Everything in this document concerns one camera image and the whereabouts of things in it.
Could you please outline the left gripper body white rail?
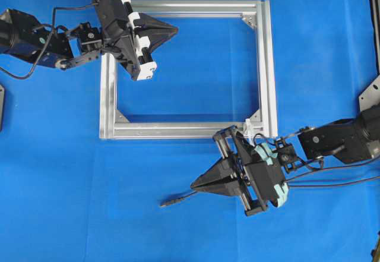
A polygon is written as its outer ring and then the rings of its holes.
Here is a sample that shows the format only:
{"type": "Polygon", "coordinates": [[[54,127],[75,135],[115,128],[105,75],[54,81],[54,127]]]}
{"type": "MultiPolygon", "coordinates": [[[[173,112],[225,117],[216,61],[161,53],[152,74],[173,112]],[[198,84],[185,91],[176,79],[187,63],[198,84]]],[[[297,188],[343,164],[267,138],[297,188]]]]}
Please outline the left gripper body white rail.
{"type": "Polygon", "coordinates": [[[130,74],[134,81],[149,80],[157,69],[152,59],[148,36],[137,32],[142,26],[134,22],[142,19],[142,14],[134,12],[131,1],[93,0],[99,18],[103,47],[111,53],[117,62],[130,74]]]}

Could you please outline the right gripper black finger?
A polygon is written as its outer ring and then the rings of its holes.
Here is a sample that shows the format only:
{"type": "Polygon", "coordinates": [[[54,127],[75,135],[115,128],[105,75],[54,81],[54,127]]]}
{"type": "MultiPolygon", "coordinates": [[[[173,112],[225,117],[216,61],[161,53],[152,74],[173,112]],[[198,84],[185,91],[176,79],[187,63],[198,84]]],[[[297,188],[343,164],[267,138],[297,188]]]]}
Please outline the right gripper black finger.
{"type": "Polygon", "coordinates": [[[240,182],[231,177],[197,186],[195,190],[228,197],[241,196],[243,194],[240,182]]]}
{"type": "Polygon", "coordinates": [[[209,170],[200,175],[192,184],[191,188],[205,187],[206,185],[213,185],[225,179],[231,179],[235,172],[234,159],[220,158],[212,165],[209,170]]]}

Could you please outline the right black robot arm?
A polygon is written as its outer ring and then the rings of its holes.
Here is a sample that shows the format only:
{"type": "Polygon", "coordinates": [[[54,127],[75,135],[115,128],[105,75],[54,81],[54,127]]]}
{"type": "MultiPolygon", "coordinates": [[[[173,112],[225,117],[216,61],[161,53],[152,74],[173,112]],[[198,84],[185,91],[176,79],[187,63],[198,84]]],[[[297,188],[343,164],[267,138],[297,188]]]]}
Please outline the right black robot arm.
{"type": "Polygon", "coordinates": [[[240,197],[247,216],[264,212],[268,204],[281,207],[289,186],[285,173],[334,156],[344,164],[371,160],[379,154],[379,105],[361,111],[354,119],[341,119],[297,134],[307,157],[301,160],[283,137],[273,143],[253,143],[237,126],[218,131],[213,139],[221,158],[192,184],[196,192],[240,197]]]}

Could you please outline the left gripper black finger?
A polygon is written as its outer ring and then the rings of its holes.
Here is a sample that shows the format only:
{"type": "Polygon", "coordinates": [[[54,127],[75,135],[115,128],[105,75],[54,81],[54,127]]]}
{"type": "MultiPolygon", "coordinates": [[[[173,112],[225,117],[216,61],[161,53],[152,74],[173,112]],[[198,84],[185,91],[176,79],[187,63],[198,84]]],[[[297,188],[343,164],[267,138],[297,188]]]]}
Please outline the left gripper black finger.
{"type": "Polygon", "coordinates": [[[164,42],[170,40],[178,33],[178,30],[147,30],[140,31],[138,36],[140,40],[147,38],[149,44],[141,49],[142,56],[139,57],[141,63],[153,62],[151,53],[161,46],[164,42]]]}
{"type": "Polygon", "coordinates": [[[139,12],[139,19],[137,20],[137,27],[143,29],[143,30],[148,30],[148,29],[162,29],[167,33],[177,33],[178,28],[165,23],[163,21],[160,21],[156,18],[153,18],[149,16],[148,14],[141,13],[139,12]]]}

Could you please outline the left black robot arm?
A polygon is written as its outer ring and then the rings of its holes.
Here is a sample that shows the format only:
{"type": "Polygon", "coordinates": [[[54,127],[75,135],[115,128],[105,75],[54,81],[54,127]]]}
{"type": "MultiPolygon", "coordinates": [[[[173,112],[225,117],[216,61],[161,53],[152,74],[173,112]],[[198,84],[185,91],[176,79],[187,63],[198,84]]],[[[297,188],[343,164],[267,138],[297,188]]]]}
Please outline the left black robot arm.
{"type": "Polygon", "coordinates": [[[92,0],[100,27],[89,22],[73,29],[43,24],[26,12],[1,14],[1,53],[24,62],[67,70],[109,53],[134,81],[150,79],[157,64],[152,53],[178,28],[134,11],[131,0],[92,0]]]}

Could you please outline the right gripper body teal pads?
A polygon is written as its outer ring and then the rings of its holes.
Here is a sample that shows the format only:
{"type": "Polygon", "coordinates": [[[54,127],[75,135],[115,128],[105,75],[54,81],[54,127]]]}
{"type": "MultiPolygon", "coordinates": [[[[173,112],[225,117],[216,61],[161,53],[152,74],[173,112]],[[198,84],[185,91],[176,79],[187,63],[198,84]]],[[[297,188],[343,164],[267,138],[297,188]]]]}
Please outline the right gripper body teal pads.
{"type": "Polygon", "coordinates": [[[289,186],[275,155],[267,144],[252,146],[236,127],[213,135],[222,158],[234,159],[233,179],[240,182],[240,198],[246,216],[265,212],[268,203],[279,208],[285,204],[289,186]]]}

